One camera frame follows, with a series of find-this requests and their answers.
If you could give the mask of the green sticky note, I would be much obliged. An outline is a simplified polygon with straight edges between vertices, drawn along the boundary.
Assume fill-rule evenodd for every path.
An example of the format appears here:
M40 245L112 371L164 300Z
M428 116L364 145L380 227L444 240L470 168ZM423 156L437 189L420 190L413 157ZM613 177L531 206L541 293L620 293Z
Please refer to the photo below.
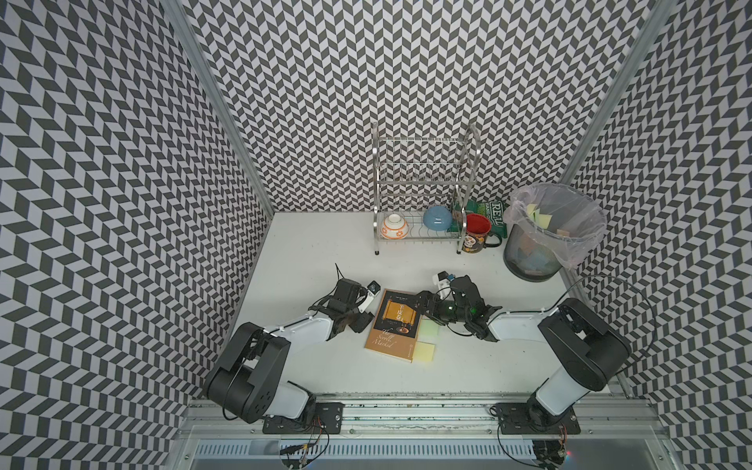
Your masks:
M441 325L427 317L420 319L417 340L421 343L436 344L441 332Z

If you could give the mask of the brown book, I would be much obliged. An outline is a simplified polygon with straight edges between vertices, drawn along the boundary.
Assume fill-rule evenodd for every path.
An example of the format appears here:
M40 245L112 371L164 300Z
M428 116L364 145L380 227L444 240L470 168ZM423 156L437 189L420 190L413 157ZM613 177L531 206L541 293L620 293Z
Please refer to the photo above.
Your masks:
M412 362L421 317L419 295L385 290L364 348Z

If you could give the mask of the yellow sticky note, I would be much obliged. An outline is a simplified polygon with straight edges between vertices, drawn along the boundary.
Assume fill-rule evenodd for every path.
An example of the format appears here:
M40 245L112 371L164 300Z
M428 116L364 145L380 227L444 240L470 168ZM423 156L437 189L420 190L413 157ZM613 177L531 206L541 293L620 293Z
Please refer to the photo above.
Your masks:
M413 362L432 362L434 360L436 346L430 343L417 342L413 351Z

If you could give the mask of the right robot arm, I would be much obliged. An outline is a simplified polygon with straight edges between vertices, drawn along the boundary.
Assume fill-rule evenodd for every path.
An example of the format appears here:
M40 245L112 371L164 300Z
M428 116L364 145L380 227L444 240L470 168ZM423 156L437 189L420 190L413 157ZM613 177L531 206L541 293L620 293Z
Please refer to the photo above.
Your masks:
M588 305L564 293L552 307L509 311L485 302L469 276L437 277L438 290L416 295L418 313L447 327L460 323L472 338L490 343L539 342L559 367L525 403L497 403L492 415L505 435L577 434L574 405L602 391L631 355L628 340Z

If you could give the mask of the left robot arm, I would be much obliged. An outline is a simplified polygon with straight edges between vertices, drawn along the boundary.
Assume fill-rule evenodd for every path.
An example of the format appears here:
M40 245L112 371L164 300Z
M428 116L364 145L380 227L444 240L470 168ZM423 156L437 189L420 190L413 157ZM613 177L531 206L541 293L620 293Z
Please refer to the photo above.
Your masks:
M346 329L364 331L374 319L368 308L380 292L375 281L363 286L340 278L296 320L270 327L241 324L204 379L204 396L219 405L226 418L249 424L276 420L286 432L313 428L315 394L283 382L285 364L292 354L326 343Z

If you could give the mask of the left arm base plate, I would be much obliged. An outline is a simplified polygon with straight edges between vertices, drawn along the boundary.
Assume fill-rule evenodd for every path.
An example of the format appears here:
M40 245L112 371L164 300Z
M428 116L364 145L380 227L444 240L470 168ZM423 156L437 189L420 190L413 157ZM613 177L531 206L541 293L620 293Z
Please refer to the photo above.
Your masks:
M323 433L339 435L342 429L344 403L314 403L304 409L299 418L284 416L266 416L262 432L265 435L303 435L305 433Z

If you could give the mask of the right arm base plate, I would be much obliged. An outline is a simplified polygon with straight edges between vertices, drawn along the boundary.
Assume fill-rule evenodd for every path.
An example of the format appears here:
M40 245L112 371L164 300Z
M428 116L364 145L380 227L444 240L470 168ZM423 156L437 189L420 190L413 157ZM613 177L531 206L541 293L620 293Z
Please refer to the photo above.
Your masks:
M503 435L576 436L582 432L572 407L551 415L532 403L495 403L490 413L499 421Z

